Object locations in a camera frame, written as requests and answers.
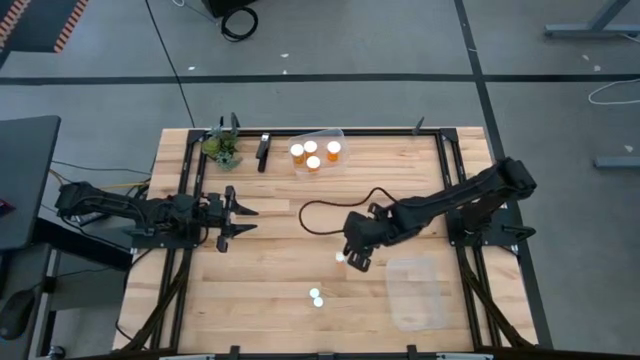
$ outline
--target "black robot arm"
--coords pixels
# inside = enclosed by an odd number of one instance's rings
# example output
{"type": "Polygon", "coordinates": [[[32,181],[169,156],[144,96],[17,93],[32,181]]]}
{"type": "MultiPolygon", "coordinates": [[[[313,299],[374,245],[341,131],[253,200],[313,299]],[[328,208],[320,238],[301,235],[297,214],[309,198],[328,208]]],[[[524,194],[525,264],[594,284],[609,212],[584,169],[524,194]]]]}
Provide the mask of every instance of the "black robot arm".
{"type": "Polygon", "coordinates": [[[369,212],[373,217],[354,211],[347,216],[344,255],[351,266],[367,271],[375,248],[418,235],[438,215],[460,208],[464,231],[474,233],[491,221],[502,204],[528,198],[535,188],[522,162],[506,158],[464,183],[433,195],[401,199],[386,207],[372,203],[369,212]]]}
{"type": "Polygon", "coordinates": [[[209,193],[202,198],[178,194],[142,200],[78,182],[60,187],[55,206],[63,218],[97,212],[134,220],[135,227],[124,231],[132,237],[135,248],[194,248],[201,242],[201,228],[219,228],[217,248],[226,252],[229,239],[256,227],[231,223],[231,213],[258,213],[238,204],[233,186],[226,187],[224,198],[209,193]]]}

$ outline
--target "small plant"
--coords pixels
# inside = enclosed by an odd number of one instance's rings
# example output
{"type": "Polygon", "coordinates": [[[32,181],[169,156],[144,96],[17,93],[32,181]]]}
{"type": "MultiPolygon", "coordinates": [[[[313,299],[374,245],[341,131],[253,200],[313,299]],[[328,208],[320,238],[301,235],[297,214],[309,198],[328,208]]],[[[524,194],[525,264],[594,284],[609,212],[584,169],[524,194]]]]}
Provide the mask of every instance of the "small plant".
{"type": "Polygon", "coordinates": [[[208,132],[210,136],[202,143],[202,152],[212,158],[224,171],[231,171],[242,162],[242,159],[234,157],[238,151],[238,130],[236,127],[232,131],[225,132],[222,125],[217,126],[208,132]]]}

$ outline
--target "clear plastic container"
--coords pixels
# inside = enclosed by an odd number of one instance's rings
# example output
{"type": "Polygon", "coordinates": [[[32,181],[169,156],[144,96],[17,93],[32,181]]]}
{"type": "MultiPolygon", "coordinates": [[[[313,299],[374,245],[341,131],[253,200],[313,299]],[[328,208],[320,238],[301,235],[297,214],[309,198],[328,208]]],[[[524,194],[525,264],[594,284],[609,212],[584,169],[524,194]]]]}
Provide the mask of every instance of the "clear plastic container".
{"type": "Polygon", "coordinates": [[[393,322],[401,331],[445,326],[442,295],[432,258],[389,260],[387,293],[393,322]]]}
{"type": "Polygon", "coordinates": [[[349,147],[347,146],[344,133],[340,129],[327,129],[322,131],[316,131],[309,134],[304,134],[289,139],[289,149],[293,145],[304,145],[307,141],[314,141],[318,144],[318,148],[313,154],[320,159],[320,167],[317,171],[310,172],[306,163],[297,163],[289,152],[291,157],[291,165],[296,175],[301,178],[312,178],[324,175],[336,175],[344,171],[349,162],[349,147]],[[331,156],[333,161],[330,160],[330,153],[327,150],[327,145],[330,142],[337,141],[340,144],[340,152],[337,156],[334,154],[331,156]]]}

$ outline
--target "wooden tabletop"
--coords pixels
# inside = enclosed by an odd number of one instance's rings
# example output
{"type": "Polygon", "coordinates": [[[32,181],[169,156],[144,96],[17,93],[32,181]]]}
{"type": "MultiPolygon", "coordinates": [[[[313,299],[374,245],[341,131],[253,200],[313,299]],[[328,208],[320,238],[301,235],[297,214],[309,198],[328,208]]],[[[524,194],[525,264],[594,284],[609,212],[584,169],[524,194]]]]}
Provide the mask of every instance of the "wooden tabletop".
{"type": "MultiPolygon", "coordinates": [[[[149,198],[177,192],[187,129],[164,130],[151,180],[149,198]]],[[[464,166],[469,176],[491,165],[482,128],[458,128],[464,166]]],[[[409,241],[374,252],[369,272],[336,262],[345,244],[342,234],[314,236],[298,223],[300,206],[309,200],[350,203],[380,186],[396,198],[428,195],[444,188],[433,137],[348,137],[348,168],[341,175],[300,180],[291,167],[287,138],[274,138],[266,172],[256,171],[257,138],[241,138],[243,162],[225,173],[208,160],[204,192],[223,192],[233,185],[239,202],[260,212],[238,216],[236,223],[258,228],[215,249],[217,233],[194,252],[188,284],[180,353],[404,352],[415,344],[421,352],[472,350],[455,251],[448,244],[444,217],[436,218],[409,241]],[[403,332],[394,324],[386,285],[392,259],[426,258],[433,264],[432,284],[439,289],[444,324],[438,329],[403,332]],[[309,290],[318,288],[324,306],[314,307],[309,290]]],[[[450,149],[448,159],[453,169],[450,149]]],[[[193,192],[194,151],[191,184],[193,192]]],[[[370,201],[386,205],[375,195],[370,201]]],[[[357,208],[310,206],[304,220],[318,231],[341,229],[357,208]]],[[[507,318],[529,341],[535,331],[516,258],[507,251],[484,250],[492,295],[507,318]]],[[[156,305],[165,251],[156,249],[131,271],[120,315],[121,328],[134,334],[156,305]]],[[[486,318],[478,315],[488,344],[486,318]]],[[[163,345],[168,344],[172,309],[167,312],[163,345]]],[[[114,347],[126,343],[116,335],[114,347]]]]}

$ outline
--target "concrete floor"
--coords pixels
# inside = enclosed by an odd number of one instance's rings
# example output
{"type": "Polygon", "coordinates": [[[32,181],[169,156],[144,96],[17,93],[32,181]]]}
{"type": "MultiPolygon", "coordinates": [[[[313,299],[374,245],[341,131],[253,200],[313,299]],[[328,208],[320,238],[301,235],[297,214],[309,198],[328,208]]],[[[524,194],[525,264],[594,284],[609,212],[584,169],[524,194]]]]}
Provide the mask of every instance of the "concrete floor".
{"type": "MultiPolygon", "coordinates": [[[[238,44],[224,41],[215,23],[187,8],[170,0],[150,2],[181,76],[284,70],[471,74],[449,0],[258,1],[252,7],[260,27],[238,44]]],[[[542,36],[545,23],[585,21],[604,2],[464,3],[487,74],[640,73],[640,44],[542,36]]],[[[187,3],[202,9],[199,1],[187,3]]],[[[640,1],[619,20],[640,23],[640,1]]],[[[143,0],[92,0],[62,54],[12,53],[0,69],[0,77],[102,76],[172,76],[143,0]]],[[[589,92],[604,84],[490,83],[488,88],[506,153],[522,159],[539,184],[521,208],[525,223],[538,230],[530,248],[554,346],[640,354],[640,284],[634,281],[640,270],[635,261],[640,173],[591,166],[596,155],[629,154],[625,146],[634,149],[631,155],[640,151],[640,105],[589,104],[589,92]]],[[[231,111],[243,126],[413,125],[421,116],[430,126],[485,125],[472,82],[210,83],[187,84],[184,91],[198,126],[231,111]]],[[[602,98],[640,98],[640,84],[602,98]]],[[[1,118],[47,114],[63,119],[56,159],[145,171],[161,129],[190,126],[177,85],[0,87],[1,118]]],[[[95,185],[144,178],[54,168],[95,185]]],[[[51,206],[55,197],[51,183],[43,203],[51,206]]],[[[46,210],[41,216],[53,219],[46,210]]],[[[70,258],[63,264],[68,271],[89,266],[70,258]]],[[[101,276],[82,283],[82,294],[93,294],[86,301],[95,305],[61,314],[57,324],[54,341],[70,356],[111,348],[122,276],[101,276]],[[96,295],[106,283],[112,284],[111,295],[96,295]]]]}

